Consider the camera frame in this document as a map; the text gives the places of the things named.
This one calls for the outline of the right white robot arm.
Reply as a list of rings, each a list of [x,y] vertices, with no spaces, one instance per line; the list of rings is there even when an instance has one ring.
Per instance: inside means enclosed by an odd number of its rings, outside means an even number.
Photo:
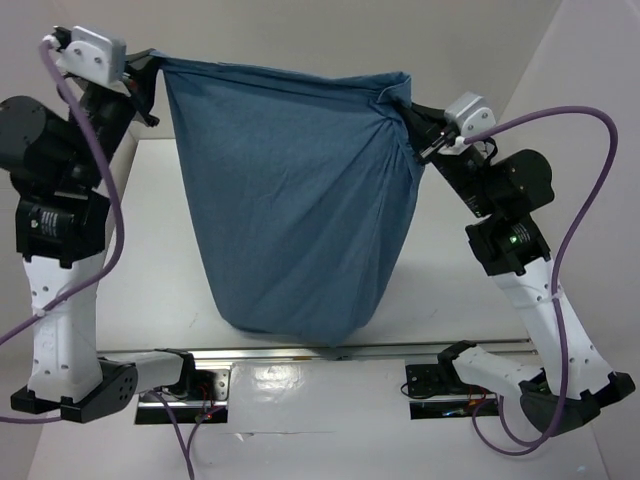
[[[525,365],[458,342],[438,357],[436,379],[448,392],[465,386],[516,400],[541,433],[580,428],[629,396],[632,378],[615,371],[594,347],[559,282],[562,252],[552,252],[535,221],[551,203],[552,169],[525,149],[502,160],[479,151],[498,126],[485,100],[468,94],[446,110],[399,106],[421,164],[434,166],[475,216],[471,250],[521,318],[541,362]]]

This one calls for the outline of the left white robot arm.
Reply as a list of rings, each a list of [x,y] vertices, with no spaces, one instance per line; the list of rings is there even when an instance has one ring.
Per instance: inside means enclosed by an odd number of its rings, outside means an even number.
[[[158,60],[148,51],[123,60],[115,91],[86,73],[48,61],[69,114],[25,95],[1,104],[1,167],[19,201],[16,249],[31,289],[33,333],[27,383],[10,399],[17,423],[88,423],[123,410],[138,394],[164,401],[196,390],[194,357],[160,349],[124,361],[96,348],[99,282],[122,255],[106,247],[106,228],[124,228],[111,160],[129,125],[155,126]]]

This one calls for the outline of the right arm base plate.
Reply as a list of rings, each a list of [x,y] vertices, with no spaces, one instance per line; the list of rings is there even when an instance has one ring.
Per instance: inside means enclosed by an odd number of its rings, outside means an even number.
[[[405,374],[406,381],[400,392],[410,399],[426,400],[444,395],[479,395],[482,399],[496,397],[483,387],[464,383],[448,364],[410,364],[405,366]]]

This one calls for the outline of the blue pillowcase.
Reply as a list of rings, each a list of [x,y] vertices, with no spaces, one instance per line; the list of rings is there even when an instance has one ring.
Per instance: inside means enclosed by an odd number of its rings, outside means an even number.
[[[423,170],[402,71],[324,78],[161,62],[183,184],[222,318],[336,346],[374,315]]]

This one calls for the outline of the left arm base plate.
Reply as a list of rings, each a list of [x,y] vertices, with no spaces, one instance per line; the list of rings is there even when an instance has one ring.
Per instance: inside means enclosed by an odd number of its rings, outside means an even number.
[[[149,393],[152,391],[174,408],[224,406],[229,397],[231,372],[230,362],[197,362],[195,371],[188,375],[187,385],[181,385],[179,368],[155,367],[143,373],[136,391],[137,403],[141,408],[160,407],[161,402]]]

